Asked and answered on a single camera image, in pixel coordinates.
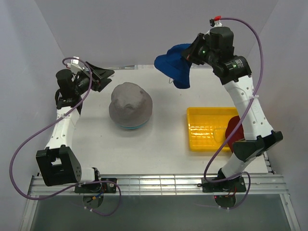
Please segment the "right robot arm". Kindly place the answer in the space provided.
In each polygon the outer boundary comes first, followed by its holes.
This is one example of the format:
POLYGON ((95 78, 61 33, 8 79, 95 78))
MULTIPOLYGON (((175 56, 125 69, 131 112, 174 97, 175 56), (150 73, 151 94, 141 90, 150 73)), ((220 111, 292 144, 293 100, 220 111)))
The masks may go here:
POLYGON ((223 191, 235 185, 234 178, 239 177, 256 157, 283 140, 282 132, 275 131, 264 115, 247 60, 234 55, 233 38, 230 28, 214 27, 206 34, 199 33, 181 53, 190 63, 212 67, 230 95, 243 126, 244 138, 232 144, 232 156, 214 179, 223 191))

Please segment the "teal bucket hat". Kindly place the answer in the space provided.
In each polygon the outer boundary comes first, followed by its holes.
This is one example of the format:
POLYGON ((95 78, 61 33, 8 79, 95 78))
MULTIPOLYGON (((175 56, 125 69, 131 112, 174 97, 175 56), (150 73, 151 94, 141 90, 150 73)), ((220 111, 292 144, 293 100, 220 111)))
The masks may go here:
POLYGON ((144 122, 143 124, 140 124, 138 126, 132 126, 132 127, 127 127, 127 126, 122 126, 122 125, 117 125, 117 126, 120 127, 120 128, 123 128, 123 129, 127 129, 127 130, 135 130, 135 129, 142 128, 146 124, 147 124, 147 122, 144 122))

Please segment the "grey bucket hat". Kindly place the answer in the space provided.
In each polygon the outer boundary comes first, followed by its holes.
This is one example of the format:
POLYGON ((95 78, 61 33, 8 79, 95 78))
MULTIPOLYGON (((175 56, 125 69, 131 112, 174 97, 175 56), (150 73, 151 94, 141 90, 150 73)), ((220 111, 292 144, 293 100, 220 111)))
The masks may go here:
POLYGON ((117 125, 132 127, 148 122, 153 113, 151 96, 139 85, 125 82, 111 94, 109 116, 117 125))

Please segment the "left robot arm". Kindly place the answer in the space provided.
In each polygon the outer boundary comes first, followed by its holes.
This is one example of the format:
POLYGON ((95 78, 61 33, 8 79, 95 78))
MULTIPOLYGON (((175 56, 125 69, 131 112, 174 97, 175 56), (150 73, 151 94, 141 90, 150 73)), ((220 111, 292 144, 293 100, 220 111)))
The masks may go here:
POLYGON ((45 149, 37 151, 36 160, 46 186, 84 183, 91 192, 102 187, 95 167, 82 168, 72 151, 73 133, 82 110, 82 94, 88 89, 102 91, 110 82, 113 70, 89 64, 82 68, 78 60, 56 73, 59 86, 55 94, 57 119, 45 149))

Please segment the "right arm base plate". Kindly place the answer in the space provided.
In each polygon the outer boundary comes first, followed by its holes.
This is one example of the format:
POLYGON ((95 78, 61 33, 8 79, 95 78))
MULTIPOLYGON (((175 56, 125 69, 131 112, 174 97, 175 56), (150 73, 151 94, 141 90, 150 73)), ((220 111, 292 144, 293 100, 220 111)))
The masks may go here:
POLYGON ((215 193, 215 192, 221 192, 221 193, 234 193, 234 192, 246 192, 246 186, 244 182, 244 178, 242 176, 239 176, 237 178, 218 182, 218 183, 211 183, 205 180, 205 178, 201 179, 201 183, 197 184, 197 187, 201 187, 202 191, 205 193, 215 193))

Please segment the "blue hat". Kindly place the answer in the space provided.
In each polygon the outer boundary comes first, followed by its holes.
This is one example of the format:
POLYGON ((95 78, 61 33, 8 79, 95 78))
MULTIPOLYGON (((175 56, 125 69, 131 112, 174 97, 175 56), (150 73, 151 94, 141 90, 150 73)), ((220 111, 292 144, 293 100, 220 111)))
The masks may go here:
POLYGON ((154 61, 155 68, 171 78, 174 86, 178 89, 188 89, 190 87, 192 63, 181 55, 189 46, 189 43, 175 45, 166 54, 157 56, 154 61))

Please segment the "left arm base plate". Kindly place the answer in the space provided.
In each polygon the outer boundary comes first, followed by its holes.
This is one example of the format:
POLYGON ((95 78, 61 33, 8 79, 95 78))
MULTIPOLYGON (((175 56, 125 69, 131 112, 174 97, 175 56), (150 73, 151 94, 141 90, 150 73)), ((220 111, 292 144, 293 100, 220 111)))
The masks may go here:
POLYGON ((102 181, 107 181, 107 183, 95 183, 95 184, 85 184, 82 186, 76 186, 74 189, 75 193, 115 193, 117 183, 117 178, 101 178, 102 181))

